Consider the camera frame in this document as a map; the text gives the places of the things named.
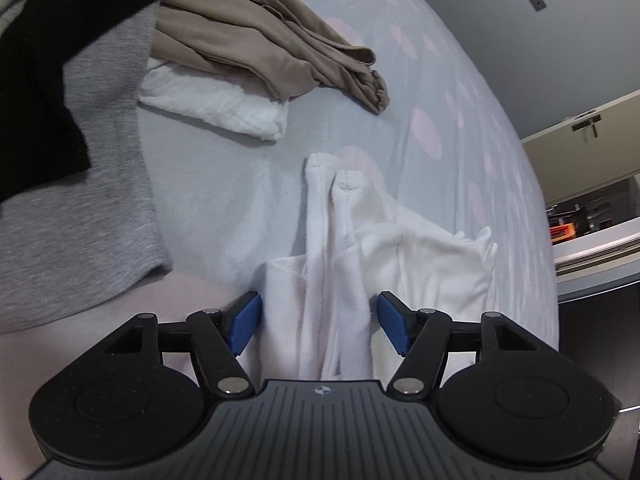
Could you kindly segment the white long sleeve shirt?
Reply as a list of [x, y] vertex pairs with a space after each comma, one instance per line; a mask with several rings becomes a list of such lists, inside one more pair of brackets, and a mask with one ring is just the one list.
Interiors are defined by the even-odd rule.
[[498, 252], [489, 228], [451, 234], [329, 154], [310, 155], [305, 177], [306, 252], [265, 265], [260, 378], [389, 382], [400, 357], [375, 315], [386, 290], [480, 317]]

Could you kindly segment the small white cloth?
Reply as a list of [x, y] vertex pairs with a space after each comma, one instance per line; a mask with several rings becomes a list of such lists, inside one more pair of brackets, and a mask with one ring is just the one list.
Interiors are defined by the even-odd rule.
[[149, 58], [139, 101], [262, 141], [276, 142], [288, 130], [288, 103], [270, 96], [254, 76], [220, 76]]

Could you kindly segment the grey garment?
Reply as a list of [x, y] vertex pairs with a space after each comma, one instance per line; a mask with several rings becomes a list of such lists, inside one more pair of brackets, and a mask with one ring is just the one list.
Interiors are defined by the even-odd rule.
[[[1, 0], [1, 36], [25, 4]], [[137, 116], [156, 16], [153, 3], [63, 67], [91, 167], [1, 204], [1, 333], [67, 318], [168, 269]]]

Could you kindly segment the cream room door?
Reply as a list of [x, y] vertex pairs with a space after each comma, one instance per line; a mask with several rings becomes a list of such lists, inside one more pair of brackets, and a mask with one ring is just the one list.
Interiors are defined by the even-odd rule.
[[565, 202], [638, 174], [639, 124], [634, 91], [525, 138], [544, 202]]

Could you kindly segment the beige brown garment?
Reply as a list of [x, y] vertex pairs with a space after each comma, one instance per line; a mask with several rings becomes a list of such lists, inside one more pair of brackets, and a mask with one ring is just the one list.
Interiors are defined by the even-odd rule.
[[163, 0], [151, 54], [201, 72], [255, 76], [280, 102], [326, 86], [375, 115], [390, 104], [374, 52], [299, 0]]

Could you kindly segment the black garment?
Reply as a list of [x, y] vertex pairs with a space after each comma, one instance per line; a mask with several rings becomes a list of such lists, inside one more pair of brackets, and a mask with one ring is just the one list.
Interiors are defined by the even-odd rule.
[[157, 0], [26, 0], [1, 36], [1, 197], [90, 167], [65, 105], [64, 65]]

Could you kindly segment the polka dot bed sheet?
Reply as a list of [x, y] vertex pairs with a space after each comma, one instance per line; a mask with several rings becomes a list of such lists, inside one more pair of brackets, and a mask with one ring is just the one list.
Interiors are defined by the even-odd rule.
[[306, 250], [305, 166], [328, 153], [451, 233], [489, 228], [498, 246], [486, 306], [548, 344], [559, 312], [544, 201], [508, 116], [425, 0], [302, 0], [376, 55], [390, 106], [373, 115], [342, 92], [294, 100], [283, 139], [137, 107], [142, 156], [169, 266], [67, 318], [1, 334], [1, 474], [42, 461], [29, 429], [36, 390], [134, 314], [181, 320], [262, 289], [265, 265]]

